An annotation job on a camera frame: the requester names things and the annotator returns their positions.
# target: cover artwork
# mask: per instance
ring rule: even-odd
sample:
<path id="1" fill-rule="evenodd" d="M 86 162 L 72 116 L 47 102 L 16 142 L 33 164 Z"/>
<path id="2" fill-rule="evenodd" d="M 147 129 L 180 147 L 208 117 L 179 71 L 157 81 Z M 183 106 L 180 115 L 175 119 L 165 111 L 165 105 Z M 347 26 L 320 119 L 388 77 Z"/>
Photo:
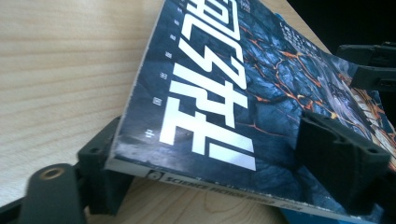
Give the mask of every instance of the cover artwork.
<path id="1" fill-rule="evenodd" d="M 166 0 L 107 168 L 377 222 L 379 207 L 347 216 L 294 158 L 304 110 L 338 119 L 394 158 L 395 132 L 378 93 L 348 87 L 356 69 L 257 0 Z"/>

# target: magazine cover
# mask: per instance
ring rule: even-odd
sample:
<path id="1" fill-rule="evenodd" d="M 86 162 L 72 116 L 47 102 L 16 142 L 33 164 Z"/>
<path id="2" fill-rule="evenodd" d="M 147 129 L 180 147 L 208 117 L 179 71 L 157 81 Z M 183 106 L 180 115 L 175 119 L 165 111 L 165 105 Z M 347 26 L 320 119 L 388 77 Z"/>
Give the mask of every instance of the magazine cover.
<path id="1" fill-rule="evenodd" d="M 345 221 L 294 157 L 300 116 L 339 120 L 393 153 L 378 92 L 258 0 L 166 0 L 106 167 Z M 389 167 L 394 169 L 395 161 Z"/>

